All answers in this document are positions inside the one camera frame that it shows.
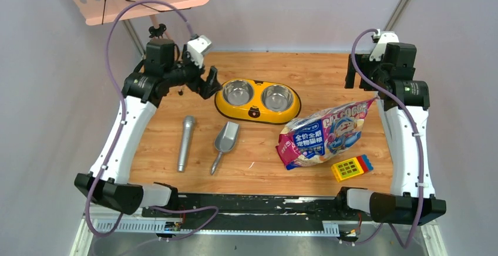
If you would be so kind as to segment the silver metal scoop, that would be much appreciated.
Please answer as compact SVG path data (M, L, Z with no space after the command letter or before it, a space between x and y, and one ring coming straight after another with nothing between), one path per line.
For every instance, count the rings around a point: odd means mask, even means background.
M234 148L239 129L240 125L238 123L227 122L217 135L214 141L214 147L218 151L218 155L215 158L210 170L210 174L212 176L214 175L218 165L220 164L222 155L232 151L232 149Z

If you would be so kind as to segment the yellow double pet bowl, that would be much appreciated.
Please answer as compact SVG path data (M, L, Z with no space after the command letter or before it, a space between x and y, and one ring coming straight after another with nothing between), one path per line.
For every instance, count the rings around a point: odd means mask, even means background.
M214 105L228 119L286 124L301 112L301 99L291 87L253 79L231 79L216 93Z

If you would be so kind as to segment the cat food bag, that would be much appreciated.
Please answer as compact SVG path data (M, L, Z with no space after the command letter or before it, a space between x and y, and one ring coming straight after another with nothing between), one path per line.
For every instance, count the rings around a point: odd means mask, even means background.
M330 107L288 122L275 147L286 170L324 163L351 148L362 135L376 97Z

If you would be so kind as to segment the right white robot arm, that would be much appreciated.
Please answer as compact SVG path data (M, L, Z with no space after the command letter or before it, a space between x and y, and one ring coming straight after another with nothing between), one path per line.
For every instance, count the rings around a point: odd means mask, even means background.
M368 80L359 88L377 91L380 86L395 95L409 115L383 92L378 93L379 116L393 162L390 192L379 193L365 188L342 187L335 211L343 219L365 213L377 223L416 224L422 226L446 213L446 201L436 198L432 185L426 146L429 115L429 88L414 80L416 47L408 43L388 43L376 59L371 54L350 54L345 88L354 87L357 64Z

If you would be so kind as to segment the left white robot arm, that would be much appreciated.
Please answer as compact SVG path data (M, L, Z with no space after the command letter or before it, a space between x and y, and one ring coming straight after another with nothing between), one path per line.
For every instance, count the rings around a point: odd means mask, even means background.
M94 165L87 174L79 173L75 187L91 202L131 215L142 207L157 206L166 217L179 212L178 191L164 183L130 184L129 175L137 147L162 98L171 88L187 86L208 99L221 90L217 68L210 68L207 79L204 57L212 48L208 37L194 36L183 48L169 39L152 39L146 46L146 58L124 80L112 131Z

